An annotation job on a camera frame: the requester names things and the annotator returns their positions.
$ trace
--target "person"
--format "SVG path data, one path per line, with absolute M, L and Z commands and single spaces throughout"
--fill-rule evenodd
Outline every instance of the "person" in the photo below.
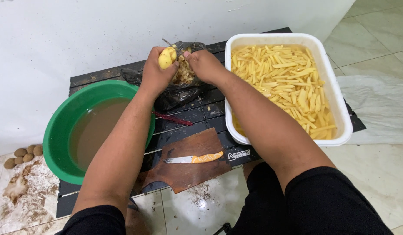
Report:
M 178 69 L 177 63 L 160 68 L 163 49 L 154 47 L 149 53 L 142 84 L 87 169 L 60 235 L 149 234 L 129 195 L 142 165 L 152 106 Z M 264 160 L 244 166 L 249 195 L 228 234 L 392 234 L 286 112 L 208 51 L 184 56 L 199 79 L 225 95 Z

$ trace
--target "white plastic tray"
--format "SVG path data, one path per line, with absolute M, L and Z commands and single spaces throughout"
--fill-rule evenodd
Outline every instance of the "white plastic tray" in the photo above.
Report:
M 339 146 L 345 144 L 352 135 L 352 123 L 346 109 L 345 102 L 340 91 L 338 81 L 333 73 L 326 51 L 322 43 L 312 35 L 308 34 L 238 34 L 231 37 L 226 43 L 225 67 L 231 71 L 231 50 L 240 45 L 262 45 L 262 44 L 299 44 L 311 51 L 320 78 L 325 82 L 323 89 L 327 97 L 330 110 L 338 128 L 332 140 L 315 140 L 318 146 Z M 245 145 L 250 145 L 250 141 L 245 136 L 239 134 L 232 123 L 232 109 L 225 99 L 226 126 L 233 139 Z

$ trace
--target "knife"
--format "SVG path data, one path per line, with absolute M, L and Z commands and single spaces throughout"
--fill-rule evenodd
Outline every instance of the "knife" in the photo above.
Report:
M 214 161 L 223 156 L 223 152 L 218 152 L 215 154 L 206 154 L 200 157 L 197 156 L 187 156 L 187 157 L 179 157 L 179 158 L 167 158 L 163 161 L 165 163 L 203 163 Z
M 164 42 L 166 42 L 168 45 L 170 45 L 170 47 L 174 48 L 180 55 L 184 56 L 183 52 L 178 50 L 177 47 L 173 46 L 171 43 L 169 43 L 167 40 L 165 40 L 164 38 L 161 38 Z

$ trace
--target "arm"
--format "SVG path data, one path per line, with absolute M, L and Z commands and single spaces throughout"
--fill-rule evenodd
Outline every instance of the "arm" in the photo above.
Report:
M 153 103 L 178 69 L 177 64 L 165 70 L 159 67 L 158 56 L 163 49 L 152 48 L 142 84 L 91 161 L 72 215 L 85 208 L 112 205 L 125 216 L 142 165 Z
M 277 174 L 283 191 L 306 170 L 335 167 L 291 116 L 226 70 L 211 53 L 203 50 L 184 56 L 200 79 L 225 95 L 252 146 Z

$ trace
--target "wooden cutting board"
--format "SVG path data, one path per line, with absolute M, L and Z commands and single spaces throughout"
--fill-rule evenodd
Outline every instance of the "wooden cutting board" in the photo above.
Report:
M 202 156 L 223 151 L 215 128 L 210 128 L 162 148 L 161 159 L 149 171 L 139 173 L 134 190 L 140 193 L 148 184 L 162 181 L 179 193 L 232 169 L 225 156 L 206 163 L 170 163 L 162 160 L 184 156 Z

